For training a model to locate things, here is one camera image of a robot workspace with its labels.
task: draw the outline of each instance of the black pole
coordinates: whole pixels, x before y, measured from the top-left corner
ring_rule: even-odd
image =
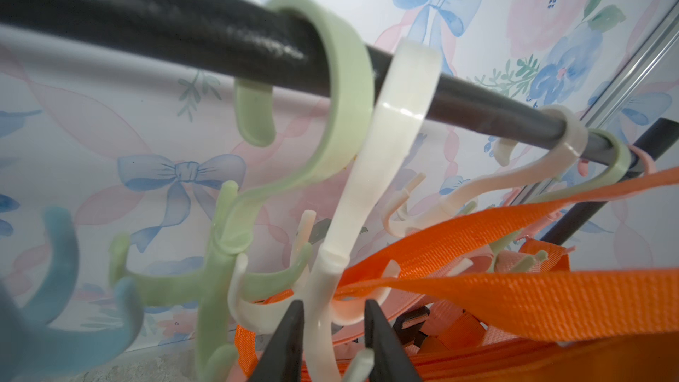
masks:
[[[316,93],[329,92],[320,39],[301,19],[245,0],[0,0],[0,23]],[[369,48],[379,90],[391,55]],[[469,82],[442,76],[426,116],[474,132],[553,148],[565,123]],[[590,134],[583,158],[609,164]],[[641,171],[634,157],[632,169]]]
[[[679,140],[679,123],[660,118],[634,142],[634,146],[645,150],[654,160],[657,160],[677,140]],[[623,176],[621,182],[638,176],[639,173],[637,172],[628,172]],[[606,202],[581,202],[575,204],[541,240],[555,243],[556,245],[563,245],[606,204]]]

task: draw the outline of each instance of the pink flower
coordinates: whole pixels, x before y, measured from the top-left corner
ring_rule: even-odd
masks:
[[[171,320],[162,320],[157,323],[158,327],[165,328],[163,336],[171,338],[176,333],[189,334],[196,327],[196,313],[173,314]]]
[[[511,55],[522,58],[554,46],[581,14],[587,0],[514,0],[507,38]]]

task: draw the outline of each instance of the blue plastic hook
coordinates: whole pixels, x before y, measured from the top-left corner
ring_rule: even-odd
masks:
[[[130,277],[114,287],[123,326],[97,332],[49,328],[71,298],[78,272],[78,245],[69,212],[48,208],[43,216],[52,244],[52,262],[34,297],[18,309],[0,284],[0,382],[19,375],[75,374],[114,359],[137,337],[144,309]]]

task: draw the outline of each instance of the green plastic hook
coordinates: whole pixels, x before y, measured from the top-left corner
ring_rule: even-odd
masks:
[[[196,367],[199,380],[224,380],[237,352],[227,344],[228,286],[236,256],[253,240],[259,210],[273,195],[319,183],[343,170],[361,148],[374,103],[374,81],[367,49],[361,37],[344,20],[311,0],[271,0],[268,9],[307,19],[318,31],[328,57],[330,109],[325,132],[314,154],[300,170],[276,182],[238,194],[226,182],[217,199],[215,216],[202,269],[175,277],[150,277],[126,269],[129,239],[121,236],[111,246],[111,282],[132,276],[146,305],[174,305],[199,301],[196,327]],[[243,138],[267,146],[276,137],[272,115],[272,88],[259,82],[236,80],[236,120]],[[306,267],[310,245],[279,273],[246,276],[249,299],[272,296],[292,286]]]
[[[592,180],[588,180],[587,182],[580,183],[570,188],[561,189],[559,191],[543,193],[531,199],[530,201],[527,201],[526,203],[556,201],[557,199],[564,199],[578,193],[591,191],[593,189],[598,189],[603,186],[609,186],[611,184],[617,183],[618,181],[620,181],[620,179],[622,179],[625,173],[627,173],[629,165],[632,163],[632,154],[629,153],[627,145],[625,145],[621,140],[619,140],[612,133],[609,133],[606,130],[590,129],[590,132],[597,133],[603,138],[606,138],[613,145],[613,150],[615,151],[615,161],[612,164],[610,164],[604,170],[604,172],[602,172]],[[501,237],[497,241],[491,242],[489,244],[490,250],[493,252],[493,262],[489,269],[490,273],[494,270],[495,257],[497,256],[498,252],[504,250],[510,243],[514,242],[518,234],[519,232],[510,233],[504,237]]]

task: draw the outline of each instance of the concrete floor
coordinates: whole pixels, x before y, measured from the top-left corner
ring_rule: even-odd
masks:
[[[198,380],[193,365],[193,349],[170,352],[160,357],[149,356],[149,354],[135,355],[136,357],[133,355],[125,360],[117,360],[117,362],[80,375],[51,378],[43,382],[194,382]]]

